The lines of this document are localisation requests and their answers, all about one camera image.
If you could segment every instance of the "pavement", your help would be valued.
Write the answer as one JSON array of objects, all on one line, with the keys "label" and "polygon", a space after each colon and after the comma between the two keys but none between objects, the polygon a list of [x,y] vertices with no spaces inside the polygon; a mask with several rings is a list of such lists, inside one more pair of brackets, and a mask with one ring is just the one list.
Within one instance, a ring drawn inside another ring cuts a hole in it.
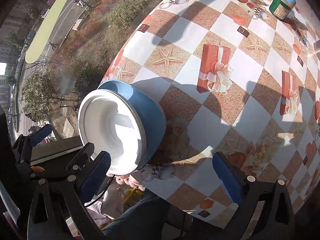
[{"label": "pavement", "polygon": [[[66,35],[68,35],[70,29],[72,28],[75,21],[78,19],[78,17],[83,13],[86,7],[79,7],[77,6],[73,0],[67,0],[64,8],[62,9],[60,16],[51,32],[50,38],[48,40],[52,43],[58,43],[61,44],[61,42],[64,40]],[[51,46],[46,45],[44,48],[43,55],[50,56],[53,52]],[[19,111],[20,111],[20,122],[19,122],[19,132],[15,133],[15,136],[18,137],[19,134],[28,135],[28,129],[35,125],[33,121],[31,121],[30,118],[27,118],[24,113],[21,113],[22,108],[24,107],[24,101],[20,101],[21,99],[21,91],[23,84],[25,80],[32,75],[32,73],[36,70],[42,70],[42,68],[37,69],[36,67],[31,67],[32,64],[25,64],[24,70],[21,75],[21,82],[20,82],[20,90],[18,95],[18,101],[19,103]]]}]

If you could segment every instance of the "ribbon bow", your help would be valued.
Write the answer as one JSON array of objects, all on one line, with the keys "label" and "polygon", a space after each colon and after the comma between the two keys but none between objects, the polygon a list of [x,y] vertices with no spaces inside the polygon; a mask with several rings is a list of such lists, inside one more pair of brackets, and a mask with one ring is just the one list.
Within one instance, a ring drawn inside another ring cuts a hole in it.
[{"label": "ribbon bow", "polygon": [[297,106],[297,93],[293,91],[293,77],[290,74],[290,88],[288,89],[287,97],[282,98],[282,103],[286,105],[285,112],[286,114],[294,114],[295,111],[298,109]]},{"label": "ribbon bow", "polygon": [[219,46],[217,62],[212,63],[211,71],[208,74],[199,71],[199,78],[207,80],[207,87],[209,91],[216,91],[227,94],[227,90],[231,87],[230,80],[231,72],[228,70],[228,64],[221,62],[223,55],[223,47]]}]

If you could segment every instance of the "metal bolt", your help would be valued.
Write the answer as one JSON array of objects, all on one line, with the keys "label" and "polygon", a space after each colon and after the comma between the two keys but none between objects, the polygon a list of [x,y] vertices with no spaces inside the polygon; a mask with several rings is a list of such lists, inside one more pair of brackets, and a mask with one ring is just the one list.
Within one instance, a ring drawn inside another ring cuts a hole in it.
[{"label": "metal bolt", "polygon": [[43,178],[42,178],[42,179],[39,179],[39,181],[38,181],[38,184],[39,184],[39,185],[42,185],[42,184],[44,184],[44,183],[45,183],[45,179],[43,179]]},{"label": "metal bolt", "polygon": [[256,180],[256,178],[254,176],[248,176],[247,180],[250,182],[254,182]]},{"label": "metal bolt", "polygon": [[278,179],[278,183],[283,186],[285,184],[284,180],[283,179]]},{"label": "metal bolt", "polygon": [[70,182],[75,181],[76,178],[77,178],[77,177],[76,177],[75,175],[70,175],[70,176],[68,177],[68,181],[70,181]]}]

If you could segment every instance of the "jeans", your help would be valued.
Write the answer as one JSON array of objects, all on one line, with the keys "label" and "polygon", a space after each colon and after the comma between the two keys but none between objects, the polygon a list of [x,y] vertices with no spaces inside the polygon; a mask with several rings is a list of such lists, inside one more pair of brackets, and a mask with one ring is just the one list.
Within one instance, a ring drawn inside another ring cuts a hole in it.
[{"label": "jeans", "polygon": [[111,240],[161,240],[170,206],[146,189],[142,200],[101,231]]}]

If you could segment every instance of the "bottle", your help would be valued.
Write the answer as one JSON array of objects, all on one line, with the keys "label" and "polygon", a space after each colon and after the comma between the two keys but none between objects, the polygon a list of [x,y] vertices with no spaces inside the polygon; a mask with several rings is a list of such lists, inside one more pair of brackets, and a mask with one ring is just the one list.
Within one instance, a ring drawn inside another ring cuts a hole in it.
[{"label": "bottle", "polygon": [[272,0],[269,10],[279,20],[283,20],[296,5],[296,0]]}]

